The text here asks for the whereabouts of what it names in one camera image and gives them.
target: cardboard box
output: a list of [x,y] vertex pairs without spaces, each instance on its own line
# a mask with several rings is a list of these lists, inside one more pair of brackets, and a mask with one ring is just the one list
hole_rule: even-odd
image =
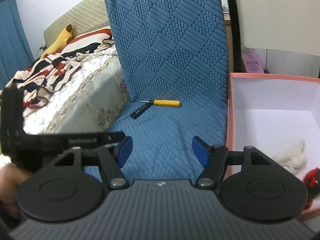
[[[252,145],[269,157],[305,140],[307,164],[297,177],[320,168],[320,79],[275,74],[231,73],[227,147]],[[239,172],[233,167],[228,174]],[[320,215],[320,198],[302,218]]]

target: blue curtain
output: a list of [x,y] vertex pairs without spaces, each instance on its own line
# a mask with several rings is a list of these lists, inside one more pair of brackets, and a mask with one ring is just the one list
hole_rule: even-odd
[[0,89],[33,61],[16,0],[0,0]]

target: headboard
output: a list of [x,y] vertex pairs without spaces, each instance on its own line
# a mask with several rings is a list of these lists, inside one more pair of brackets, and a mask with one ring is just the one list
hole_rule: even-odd
[[44,30],[44,40],[49,47],[60,32],[72,24],[73,37],[87,32],[98,25],[108,25],[109,19],[104,0],[83,0]]

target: pink tag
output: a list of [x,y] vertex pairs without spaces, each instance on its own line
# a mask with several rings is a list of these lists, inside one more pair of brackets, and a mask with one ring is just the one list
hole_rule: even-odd
[[260,59],[255,51],[251,54],[242,54],[242,60],[247,73],[264,73]]

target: yellow screwdriver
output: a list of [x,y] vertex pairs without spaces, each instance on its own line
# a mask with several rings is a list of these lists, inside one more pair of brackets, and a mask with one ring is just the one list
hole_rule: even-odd
[[151,100],[151,101],[139,101],[140,103],[150,103],[155,106],[172,106],[172,107],[179,107],[181,106],[181,102],[178,100]]

